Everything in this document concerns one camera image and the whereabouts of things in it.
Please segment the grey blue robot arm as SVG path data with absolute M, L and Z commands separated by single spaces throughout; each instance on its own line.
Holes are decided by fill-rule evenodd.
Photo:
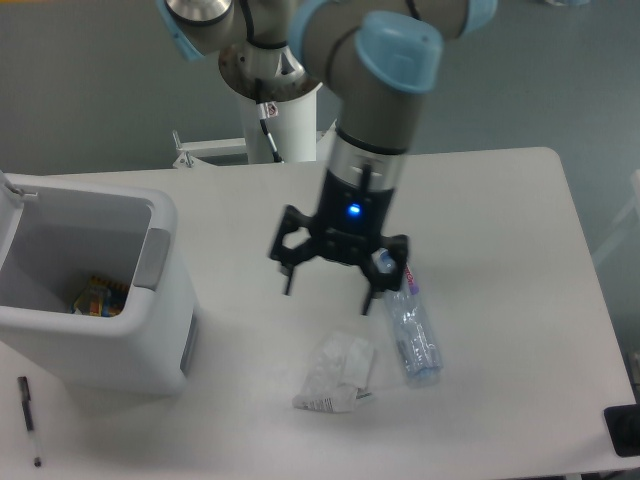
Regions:
M 284 209 L 269 253 L 292 278 L 315 257 L 358 267 L 376 298 L 409 257 L 382 228 L 444 43 L 492 20 L 494 1 L 160 1 L 188 60 L 217 54 L 227 85 L 254 106 L 327 87 L 342 103 L 318 207 Z

